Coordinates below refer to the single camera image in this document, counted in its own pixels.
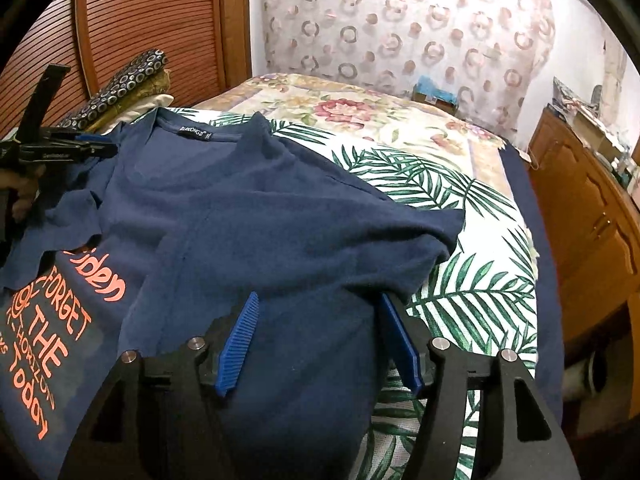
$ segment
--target white pillow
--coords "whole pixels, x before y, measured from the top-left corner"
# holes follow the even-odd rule
[[[143,97],[134,104],[131,108],[127,108],[114,120],[106,126],[99,128],[95,133],[105,135],[113,130],[119,122],[130,123],[138,117],[146,114],[149,110],[157,107],[167,107],[174,100],[174,96],[169,94],[157,94],[150,95],[149,97]]]

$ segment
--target bed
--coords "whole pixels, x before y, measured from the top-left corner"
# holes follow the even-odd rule
[[[259,111],[275,135],[321,153],[398,202],[465,208],[456,253],[432,273],[409,312],[461,348],[516,350],[560,420],[564,353],[555,265],[516,149],[429,105],[297,74],[252,78],[174,111],[209,124],[246,121]],[[478,402],[470,392],[461,480],[471,474]],[[399,479],[423,410],[391,367],[351,478]]]

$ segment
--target metal screw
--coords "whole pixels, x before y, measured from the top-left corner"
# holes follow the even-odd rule
[[[120,356],[120,358],[122,359],[122,362],[127,365],[135,361],[136,357],[137,355],[135,350],[127,350],[126,352],[123,352],[122,355]]]
[[[502,352],[500,352],[500,355],[505,361],[508,361],[510,363],[513,363],[518,358],[518,354],[516,354],[516,352],[514,352],[510,348],[505,348]]]
[[[431,344],[433,345],[434,348],[437,348],[438,350],[446,350],[451,346],[451,343],[449,342],[449,340],[443,337],[433,338],[433,341],[431,341]]]
[[[191,350],[200,350],[204,346],[204,339],[200,336],[192,337],[187,341],[187,346],[191,348]]]

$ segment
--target navy blue fabric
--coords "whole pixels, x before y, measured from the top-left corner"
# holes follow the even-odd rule
[[[210,142],[180,136],[186,128]],[[49,179],[0,272],[0,285],[24,287],[5,294],[0,407],[30,465],[56,477],[121,352],[171,351],[252,289],[260,318],[221,414],[241,478],[343,478],[386,373],[367,298],[388,290],[408,300],[455,248],[463,212],[397,204],[273,137],[259,114],[213,128],[157,110],[112,137],[117,157]],[[92,235],[93,249],[58,250]],[[52,250],[55,267],[38,277]],[[65,351],[51,355],[56,338]],[[55,409],[38,383],[41,413],[24,393],[33,362],[40,377],[45,365],[51,373]]]
[[[562,309],[558,296],[558,277],[551,246],[546,238],[545,223],[538,208],[536,193],[531,187],[524,161],[517,150],[507,144],[500,158],[513,197],[531,231],[538,257],[536,304],[538,308],[538,365],[536,385],[547,405],[562,420],[562,374],[564,345],[562,344]]]

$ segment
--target floral bedspread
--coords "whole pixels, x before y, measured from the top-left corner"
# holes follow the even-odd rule
[[[498,150],[504,141],[438,108],[300,74],[269,74],[198,104],[203,110],[261,112],[428,156],[512,198]]]
[[[324,100],[319,106],[344,106],[349,112],[356,109],[370,114],[368,108],[358,108],[358,104],[327,105],[329,101]],[[247,114],[173,108],[193,121],[215,126],[248,121],[253,110],[244,109]],[[433,269],[421,290],[412,297],[407,312],[422,319],[433,335],[444,336],[468,351],[496,355],[501,348],[511,348],[533,374],[538,344],[534,250],[515,202],[482,180],[452,168],[440,156],[442,152],[416,155],[324,129],[326,124],[346,123],[317,120],[315,126],[310,126],[296,119],[292,122],[272,117],[273,135],[288,137],[314,150],[396,202],[421,209],[465,210],[465,225],[456,250],[449,261]],[[478,392],[468,393],[455,480],[468,480],[471,476],[479,400]],[[425,405],[423,400],[413,398],[402,386],[398,371],[391,368],[351,480],[401,479],[415,445]]]

